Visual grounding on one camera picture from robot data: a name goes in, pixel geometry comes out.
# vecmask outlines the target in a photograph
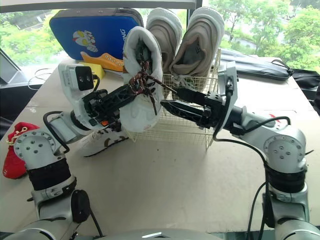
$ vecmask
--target white sneaker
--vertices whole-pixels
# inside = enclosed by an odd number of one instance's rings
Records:
[[[126,139],[128,136],[121,130],[121,124],[114,124],[82,138],[78,142],[77,153],[83,157],[90,157]]]
[[[143,27],[136,26],[130,30],[123,47],[123,81],[128,84],[129,80],[141,70],[141,56],[145,61],[150,61],[150,68],[146,70],[148,75],[163,81],[161,50],[155,37]],[[164,98],[162,87],[149,79],[149,90],[154,98],[154,105],[150,96],[140,94],[134,101],[120,108],[120,120],[122,126],[130,131],[141,133],[151,129],[159,120],[162,106],[160,101]]]

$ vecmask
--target shoe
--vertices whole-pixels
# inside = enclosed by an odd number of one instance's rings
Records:
[[[170,10],[155,8],[149,13],[145,28],[158,41],[163,73],[170,73],[169,66],[175,58],[182,37],[182,26],[178,16]]]
[[[14,132],[10,133],[6,140],[9,147],[3,164],[3,176],[8,179],[18,179],[26,174],[25,162],[16,155],[14,144],[21,134],[38,128],[37,125],[28,122],[19,122],[14,126]]]
[[[112,73],[122,73],[124,61],[111,56],[108,53],[104,53],[99,57],[89,56],[86,52],[80,52],[81,57],[86,63],[101,65],[103,69]]]
[[[126,139],[127,134],[121,129],[121,123],[117,122],[82,138],[78,142],[77,152],[83,157],[90,157]]]
[[[178,52],[169,70],[178,86],[202,91],[206,79],[193,82],[192,77],[207,77],[225,32],[224,19],[210,7],[197,8],[189,21]]]
[[[145,73],[163,82],[161,50],[157,40],[147,29],[136,26],[130,30],[123,47],[123,61],[124,84],[128,84],[133,79],[137,80],[136,75],[142,71],[142,65],[147,61],[149,65]],[[161,115],[160,101],[164,98],[162,87],[151,79],[146,83],[146,89],[153,97],[154,104],[149,95],[139,94],[132,102],[120,108],[122,126],[130,132],[141,133],[151,129]]]

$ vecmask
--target shoelace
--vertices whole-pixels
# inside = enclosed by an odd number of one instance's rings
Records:
[[[179,74],[179,75],[174,75],[172,78],[172,81],[175,85],[177,85],[178,87],[187,87],[187,88],[195,88],[194,86],[194,82],[191,80],[191,82],[187,81],[186,78],[191,78],[190,75],[183,75],[183,74]]]
[[[109,132],[113,132],[110,128],[106,130],[105,128],[102,130],[94,131],[92,134],[92,138],[98,140],[102,137],[103,134],[108,134]]]
[[[9,145],[9,146],[13,146],[15,144],[15,139],[17,139],[18,137],[20,137],[20,133],[23,133],[25,131],[28,131],[28,128],[26,126],[22,127],[21,131],[15,131],[15,134],[13,135],[13,137],[11,138],[11,141],[9,141],[8,139],[5,140],[5,142]]]
[[[154,86],[156,83],[161,85],[164,88],[169,89],[170,91],[177,93],[175,90],[173,90],[172,88],[168,87],[167,85],[165,85],[163,82],[159,81],[158,79],[156,79],[155,77],[149,75],[147,73],[147,70],[150,67],[150,61],[147,60],[145,61],[143,53],[140,53],[140,66],[141,66],[141,71],[139,71],[135,76],[133,76],[130,80],[128,85],[131,88],[131,91],[135,94],[135,95],[139,95],[139,94],[144,94],[146,96],[150,97],[152,106],[153,106],[153,110],[154,110],[154,114],[157,115],[157,108],[156,108],[156,101],[155,98],[153,96],[154,91],[156,90],[155,87],[153,87],[152,89],[150,89],[150,87]]]

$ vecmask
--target cartoon character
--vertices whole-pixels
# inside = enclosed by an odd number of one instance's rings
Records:
[[[75,31],[73,33],[73,41],[75,41],[80,46],[86,47],[91,52],[98,52],[96,48],[96,40],[95,37],[92,35],[92,32],[89,31]]]

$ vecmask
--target beige table surface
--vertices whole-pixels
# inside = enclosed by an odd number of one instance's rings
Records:
[[[122,84],[120,77],[107,73],[99,88],[109,91]],[[307,183],[311,222],[320,225],[320,120],[293,79],[286,82],[241,78],[237,105],[249,110],[287,115],[307,139]],[[55,70],[34,95],[15,123],[43,126],[42,116],[49,111],[70,111]],[[231,137],[222,131],[221,137]],[[0,141],[0,165],[7,145]],[[233,143],[214,142],[205,151],[201,145],[127,140],[93,157],[77,154],[71,145],[67,161],[77,177],[77,188],[86,190],[91,207],[104,234],[146,228],[184,228],[205,232],[245,231],[250,207],[264,169],[252,150]],[[14,232],[35,221],[27,177],[0,176],[0,231]],[[252,229],[258,230],[262,218],[259,197]],[[89,218],[79,232],[96,235]]]

